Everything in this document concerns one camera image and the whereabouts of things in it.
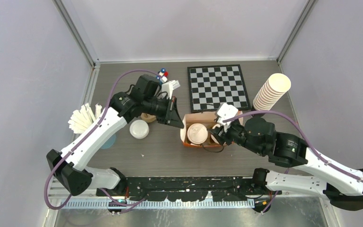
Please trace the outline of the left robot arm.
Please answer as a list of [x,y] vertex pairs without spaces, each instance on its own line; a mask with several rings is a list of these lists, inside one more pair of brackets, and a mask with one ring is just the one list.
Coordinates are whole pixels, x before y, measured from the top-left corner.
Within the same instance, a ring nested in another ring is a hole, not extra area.
[[118,172],[90,168],[88,162],[112,135],[142,113],[154,115],[160,124],[184,128],[177,98],[172,95],[178,87],[177,80],[160,84],[155,77],[144,74],[129,93],[114,94],[109,106],[74,142],[61,151],[48,152],[46,157],[54,177],[72,196],[91,188],[105,188],[115,196],[122,195],[126,183]]

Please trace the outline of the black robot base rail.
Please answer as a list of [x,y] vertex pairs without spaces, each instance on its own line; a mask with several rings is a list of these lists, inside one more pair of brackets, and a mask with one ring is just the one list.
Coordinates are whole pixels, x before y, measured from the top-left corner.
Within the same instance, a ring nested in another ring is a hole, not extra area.
[[207,196],[213,201],[245,201],[271,194],[245,176],[127,177],[115,189],[106,191],[112,197],[128,195],[131,201],[182,202],[203,201]]

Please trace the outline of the stack of white paper cups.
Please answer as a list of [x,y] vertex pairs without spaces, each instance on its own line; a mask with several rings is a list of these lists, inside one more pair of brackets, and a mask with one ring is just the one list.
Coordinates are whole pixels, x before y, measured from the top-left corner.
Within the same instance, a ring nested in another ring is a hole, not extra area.
[[277,101],[291,88],[288,76],[274,73],[266,80],[253,99],[252,111],[271,110]]

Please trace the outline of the orange paper bag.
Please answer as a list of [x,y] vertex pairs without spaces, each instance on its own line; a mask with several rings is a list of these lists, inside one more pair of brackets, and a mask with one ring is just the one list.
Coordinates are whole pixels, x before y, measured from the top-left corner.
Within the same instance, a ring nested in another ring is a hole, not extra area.
[[189,113],[183,118],[184,128],[180,130],[180,139],[184,146],[189,148],[203,148],[206,151],[220,153],[224,148],[228,147],[225,143],[223,145],[215,144],[208,132],[208,139],[201,145],[191,144],[187,138],[187,130],[194,123],[201,123],[206,126],[207,130],[211,129],[216,123],[215,112],[201,112],[201,113]]

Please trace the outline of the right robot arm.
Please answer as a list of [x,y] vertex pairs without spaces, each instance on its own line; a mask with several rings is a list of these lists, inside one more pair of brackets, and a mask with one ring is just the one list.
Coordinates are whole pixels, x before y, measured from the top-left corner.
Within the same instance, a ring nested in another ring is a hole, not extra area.
[[363,182],[331,168],[321,161],[307,142],[289,133],[277,132],[273,123],[261,117],[249,119],[245,125],[238,120],[209,130],[219,142],[235,143],[270,163],[308,173],[308,176],[288,175],[265,168],[256,168],[251,189],[257,194],[265,191],[291,191],[318,196],[331,205],[348,211],[363,209]]

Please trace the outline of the white plastic cup lid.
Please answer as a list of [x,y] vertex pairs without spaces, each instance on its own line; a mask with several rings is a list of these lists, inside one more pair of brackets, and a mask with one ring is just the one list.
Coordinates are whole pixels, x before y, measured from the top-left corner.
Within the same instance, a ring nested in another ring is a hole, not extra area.
[[214,137],[213,134],[210,134],[210,137],[211,137],[211,139],[213,140],[214,143],[219,144],[219,142],[216,140],[216,138]]

